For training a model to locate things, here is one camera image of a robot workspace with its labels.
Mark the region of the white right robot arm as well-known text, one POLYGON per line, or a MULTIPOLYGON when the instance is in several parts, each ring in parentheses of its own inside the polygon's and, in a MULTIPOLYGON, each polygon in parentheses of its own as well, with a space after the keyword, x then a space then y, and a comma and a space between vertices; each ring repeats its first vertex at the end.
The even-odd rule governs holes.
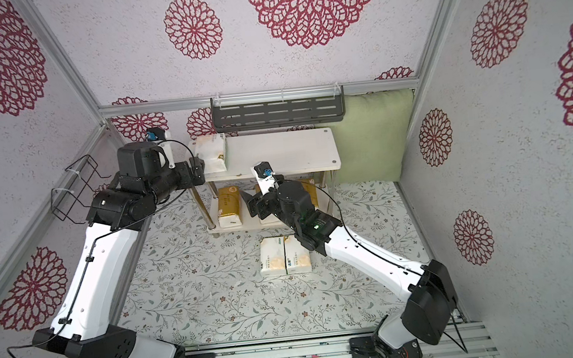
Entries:
POLYGON ((379 323, 373 335, 378 351, 386 355, 414 339, 439 344, 458 304, 444 264, 409 260, 359 236, 340 215, 316 208, 301 182, 277 176, 260 192, 241 195, 253 218, 274 216, 305 249, 351 265, 405 302, 403 309, 379 323))

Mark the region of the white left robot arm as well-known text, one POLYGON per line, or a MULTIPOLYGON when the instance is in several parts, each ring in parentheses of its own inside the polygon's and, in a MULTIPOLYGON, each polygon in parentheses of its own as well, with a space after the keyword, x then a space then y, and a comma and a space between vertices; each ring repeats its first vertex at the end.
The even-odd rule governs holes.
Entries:
POLYGON ((96 193, 78 267, 58 314, 38 330, 33 347, 67 358, 186 358, 181 346, 110 321, 111 306, 131 249, 149 217, 178 190, 205 183, 203 159, 175 162, 164 142, 119 148, 113 184, 96 193))

